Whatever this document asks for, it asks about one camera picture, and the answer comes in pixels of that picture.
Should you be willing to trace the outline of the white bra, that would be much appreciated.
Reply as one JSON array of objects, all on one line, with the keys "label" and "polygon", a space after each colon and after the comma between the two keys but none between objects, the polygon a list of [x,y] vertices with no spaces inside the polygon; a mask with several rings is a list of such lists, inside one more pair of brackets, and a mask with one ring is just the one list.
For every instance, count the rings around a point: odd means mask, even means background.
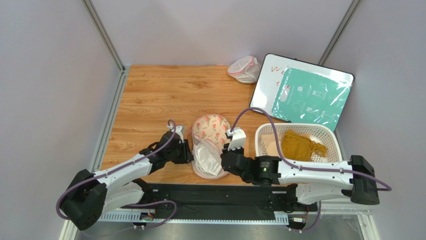
[{"label": "white bra", "polygon": [[192,169],[199,177],[214,180],[226,175],[216,146],[210,143],[198,143],[193,146],[192,154],[194,157]]}]

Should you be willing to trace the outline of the floral mesh laundry bag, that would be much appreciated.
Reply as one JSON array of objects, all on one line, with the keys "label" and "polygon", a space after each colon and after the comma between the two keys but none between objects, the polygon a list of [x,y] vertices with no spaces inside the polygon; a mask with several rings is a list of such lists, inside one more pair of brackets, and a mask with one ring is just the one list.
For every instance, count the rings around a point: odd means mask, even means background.
[{"label": "floral mesh laundry bag", "polygon": [[191,129],[192,150],[194,145],[211,144],[218,148],[221,157],[224,145],[230,141],[226,137],[226,130],[231,127],[228,120],[218,114],[209,114],[197,119]]}]

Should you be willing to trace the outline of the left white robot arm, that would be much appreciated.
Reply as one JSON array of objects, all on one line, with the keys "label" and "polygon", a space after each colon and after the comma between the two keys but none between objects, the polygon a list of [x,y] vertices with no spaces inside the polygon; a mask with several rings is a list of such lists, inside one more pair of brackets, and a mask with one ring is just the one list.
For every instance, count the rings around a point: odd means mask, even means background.
[{"label": "left white robot arm", "polygon": [[193,159],[188,140],[167,131],[160,141],[121,164],[97,172],[79,171],[59,197],[56,211],[80,231],[86,230],[112,210],[148,204],[152,188],[142,177],[162,169],[167,162],[187,164]]}]

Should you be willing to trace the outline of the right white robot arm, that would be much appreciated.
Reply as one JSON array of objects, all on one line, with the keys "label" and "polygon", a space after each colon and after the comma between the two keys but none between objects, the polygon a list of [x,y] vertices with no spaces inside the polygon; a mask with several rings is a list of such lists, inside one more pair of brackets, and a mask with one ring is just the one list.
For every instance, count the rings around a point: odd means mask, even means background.
[{"label": "right white robot arm", "polygon": [[223,150],[221,166],[244,183],[270,187],[287,185],[287,194],[293,202],[311,205],[316,202],[349,198],[360,205],[378,205],[379,189],[375,170],[361,155],[352,155],[349,161],[320,164],[289,160],[278,156],[244,156],[243,149]]}]

